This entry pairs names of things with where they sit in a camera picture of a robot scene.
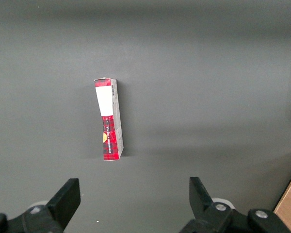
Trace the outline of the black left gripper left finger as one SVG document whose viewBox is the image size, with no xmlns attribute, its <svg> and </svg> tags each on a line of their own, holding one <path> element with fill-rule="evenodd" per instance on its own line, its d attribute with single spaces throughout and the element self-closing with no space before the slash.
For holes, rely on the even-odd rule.
<svg viewBox="0 0 291 233">
<path fill-rule="evenodd" d="M 46 203 L 8 220 L 0 213 L 0 233 L 63 233 L 81 203 L 78 178 L 69 179 Z"/>
</svg>

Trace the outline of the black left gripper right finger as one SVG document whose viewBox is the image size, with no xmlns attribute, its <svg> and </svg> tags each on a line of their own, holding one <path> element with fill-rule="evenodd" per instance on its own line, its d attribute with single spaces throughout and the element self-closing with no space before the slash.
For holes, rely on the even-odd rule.
<svg viewBox="0 0 291 233">
<path fill-rule="evenodd" d="M 213 201 L 199 177 L 189 180 L 189 201 L 194 214 L 182 233 L 289 233 L 272 211 L 251 209 L 247 215 L 222 201 Z"/>
</svg>

